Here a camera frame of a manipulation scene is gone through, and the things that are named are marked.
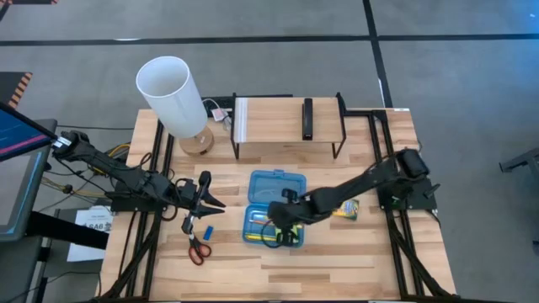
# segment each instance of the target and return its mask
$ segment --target lamp base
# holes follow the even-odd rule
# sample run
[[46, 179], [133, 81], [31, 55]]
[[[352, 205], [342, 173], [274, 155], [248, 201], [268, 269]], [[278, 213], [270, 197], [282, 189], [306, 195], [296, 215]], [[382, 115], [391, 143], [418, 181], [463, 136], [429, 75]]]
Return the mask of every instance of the lamp base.
[[213, 147], [213, 133], [206, 126], [198, 135], [179, 140], [179, 147], [189, 156], [202, 156]]

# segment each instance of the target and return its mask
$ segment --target blue plastic box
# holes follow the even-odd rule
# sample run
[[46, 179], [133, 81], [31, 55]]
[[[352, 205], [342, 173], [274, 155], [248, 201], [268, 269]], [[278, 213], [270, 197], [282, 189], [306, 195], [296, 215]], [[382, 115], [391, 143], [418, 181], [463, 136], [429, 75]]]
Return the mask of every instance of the blue plastic box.
[[[262, 241], [249, 240], [246, 236], [247, 234], [260, 235], [264, 224], [254, 221], [266, 222], [268, 220], [266, 216], [271, 202], [287, 202], [286, 198], [281, 195], [283, 189], [295, 190], [298, 196], [305, 194], [307, 180], [302, 174], [285, 173], [280, 169], [274, 171], [256, 170], [251, 173], [248, 190], [250, 205], [245, 210], [245, 219], [243, 221], [242, 235], [245, 242], [264, 245]], [[304, 228], [298, 229], [299, 241], [293, 247], [300, 247], [303, 244], [304, 236]], [[271, 237], [275, 237], [275, 228], [269, 225], [264, 229], [264, 239], [269, 245], [272, 244], [269, 241]]]

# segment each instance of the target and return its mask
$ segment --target white cylinder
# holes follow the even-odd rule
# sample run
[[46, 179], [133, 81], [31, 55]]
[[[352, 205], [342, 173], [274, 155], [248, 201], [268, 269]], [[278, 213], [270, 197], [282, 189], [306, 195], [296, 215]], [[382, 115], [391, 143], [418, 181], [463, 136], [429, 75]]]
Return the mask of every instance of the white cylinder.
[[179, 139], [200, 133], [207, 121], [204, 105], [187, 64], [161, 56], [136, 74], [136, 87], [167, 129]]

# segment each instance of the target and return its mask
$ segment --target blue eraser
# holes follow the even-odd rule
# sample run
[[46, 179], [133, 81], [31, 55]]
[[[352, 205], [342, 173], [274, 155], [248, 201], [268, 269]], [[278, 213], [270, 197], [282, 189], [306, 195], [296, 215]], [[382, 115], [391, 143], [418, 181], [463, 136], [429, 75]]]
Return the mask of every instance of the blue eraser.
[[208, 226], [208, 228], [206, 228], [205, 234], [204, 234], [204, 240], [206, 241], [210, 240], [212, 231], [213, 231], [213, 226]]

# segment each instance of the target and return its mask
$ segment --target monitor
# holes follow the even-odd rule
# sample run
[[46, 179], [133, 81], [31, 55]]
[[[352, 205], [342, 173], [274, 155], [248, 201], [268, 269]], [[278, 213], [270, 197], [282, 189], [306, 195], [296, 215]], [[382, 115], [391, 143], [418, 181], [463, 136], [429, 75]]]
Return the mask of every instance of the monitor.
[[51, 144], [56, 135], [0, 103], [0, 162]]

